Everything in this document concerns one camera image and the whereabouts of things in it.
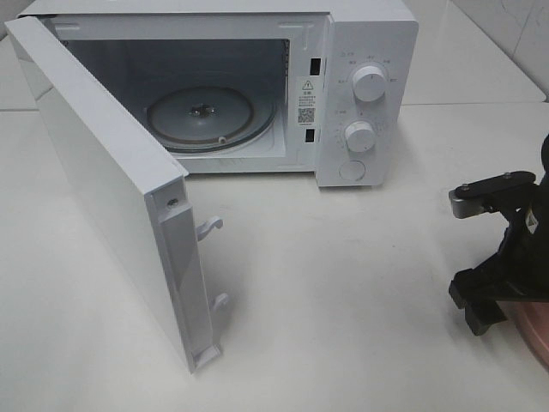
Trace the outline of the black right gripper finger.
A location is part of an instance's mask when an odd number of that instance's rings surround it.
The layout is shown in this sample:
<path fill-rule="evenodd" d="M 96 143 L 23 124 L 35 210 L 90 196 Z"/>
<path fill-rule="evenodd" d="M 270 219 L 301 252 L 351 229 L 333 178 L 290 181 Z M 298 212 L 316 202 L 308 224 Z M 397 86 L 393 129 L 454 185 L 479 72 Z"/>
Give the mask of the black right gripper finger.
<path fill-rule="evenodd" d="M 509 231 L 505 231 L 496 253 L 479 266 L 455 274 L 449 295 L 457 308 L 464 308 L 474 300 L 510 301 L 509 289 L 504 286 L 509 274 L 504 253 L 509 237 Z"/>
<path fill-rule="evenodd" d="M 465 320 L 475 336 L 482 336 L 491 326 L 508 318 L 495 300 L 467 300 Z"/>

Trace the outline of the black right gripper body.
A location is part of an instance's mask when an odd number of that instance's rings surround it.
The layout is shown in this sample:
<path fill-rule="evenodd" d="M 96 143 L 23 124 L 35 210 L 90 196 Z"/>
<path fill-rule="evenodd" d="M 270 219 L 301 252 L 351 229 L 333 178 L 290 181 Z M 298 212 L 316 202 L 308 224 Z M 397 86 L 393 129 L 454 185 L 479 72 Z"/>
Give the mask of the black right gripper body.
<path fill-rule="evenodd" d="M 525 300 L 548 299 L 548 176 L 534 187 L 524 207 L 509 217 L 498 255 L 506 281 Z"/>

